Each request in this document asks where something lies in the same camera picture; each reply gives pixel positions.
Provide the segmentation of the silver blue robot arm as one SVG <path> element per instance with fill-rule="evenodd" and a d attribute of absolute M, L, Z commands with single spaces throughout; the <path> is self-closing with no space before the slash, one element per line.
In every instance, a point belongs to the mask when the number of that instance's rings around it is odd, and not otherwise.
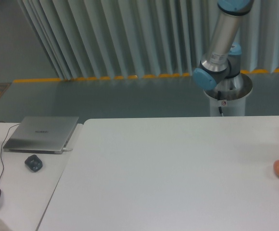
<path fill-rule="evenodd" d="M 220 11 L 207 52 L 193 72 L 194 82 L 203 90 L 214 89 L 231 71 L 229 51 L 242 17 L 251 11 L 252 0 L 219 0 Z"/>

